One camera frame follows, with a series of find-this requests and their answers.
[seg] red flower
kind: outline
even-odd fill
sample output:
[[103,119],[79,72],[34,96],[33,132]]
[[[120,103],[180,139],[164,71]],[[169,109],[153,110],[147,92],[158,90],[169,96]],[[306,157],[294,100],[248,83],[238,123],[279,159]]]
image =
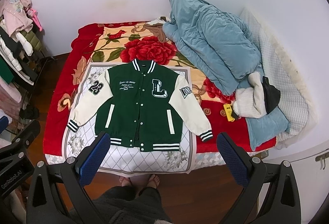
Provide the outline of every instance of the red flower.
[[109,37],[109,39],[118,39],[121,37],[122,34],[125,34],[126,31],[120,30],[119,32],[117,32],[114,35],[108,34],[107,36]]
[[145,61],[153,60],[160,65],[166,65],[176,55],[174,44],[161,43],[155,36],[135,39],[125,44],[126,49],[121,51],[120,58],[123,62],[130,62],[135,58]]
[[231,96],[224,95],[209,78],[204,80],[203,85],[206,87],[206,92],[210,98],[218,97],[222,103],[231,103],[235,100],[235,92]]

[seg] jacket pocket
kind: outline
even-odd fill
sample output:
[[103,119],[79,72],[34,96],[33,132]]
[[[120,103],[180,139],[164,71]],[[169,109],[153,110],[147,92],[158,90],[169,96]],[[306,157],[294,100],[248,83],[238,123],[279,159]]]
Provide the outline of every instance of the jacket pocket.
[[168,117],[168,124],[169,124],[170,134],[175,134],[174,124],[172,123],[172,117],[171,117],[171,111],[170,110],[167,110],[167,117]]
[[112,114],[113,114],[113,110],[114,110],[114,104],[111,104],[111,107],[110,107],[110,111],[109,111],[109,116],[107,117],[107,121],[106,121],[106,125],[105,125],[105,128],[107,129],[110,125],[110,122],[111,122],[111,118],[112,118]]

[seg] blue comforter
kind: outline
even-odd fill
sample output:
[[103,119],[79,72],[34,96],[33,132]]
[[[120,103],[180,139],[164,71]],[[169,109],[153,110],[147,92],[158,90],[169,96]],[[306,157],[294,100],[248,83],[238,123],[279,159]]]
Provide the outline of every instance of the blue comforter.
[[[204,0],[169,1],[171,22],[163,25],[164,33],[223,94],[250,87],[247,75],[255,70],[264,75],[261,52],[244,21]],[[246,122],[252,150],[289,129],[278,107],[259,119],[246,118]]]

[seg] metal bolt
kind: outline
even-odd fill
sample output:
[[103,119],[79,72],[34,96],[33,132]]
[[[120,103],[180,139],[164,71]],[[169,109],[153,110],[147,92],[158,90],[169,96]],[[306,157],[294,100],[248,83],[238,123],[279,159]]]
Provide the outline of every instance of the metal bolt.
[[66,161],[67,161],[69,164],[72,164],[72,163],[74,163],[75,158],[74,158],[74,157],[69,157],[69,158],[67,158]]
[[252,161],[255,163],[255,164],[259,164],[261,162],[261,160],[258,158],[258,157],[253,157],[252,158]]
[[288,161],[283,161],[283,165],[286,167],[290,167],[290,163]]
[[37,167],[42,167],[44,165],[44,161],[39,161],[38,163],[37,163]]

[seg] yellow package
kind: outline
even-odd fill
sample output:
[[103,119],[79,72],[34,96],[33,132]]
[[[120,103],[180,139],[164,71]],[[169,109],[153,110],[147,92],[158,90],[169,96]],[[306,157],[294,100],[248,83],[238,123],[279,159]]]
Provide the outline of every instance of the yellow package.
[[224,104],[224,111],[226,113],[227,120],[233,122],[235,119],[232,117],[232,107],[230,104]]

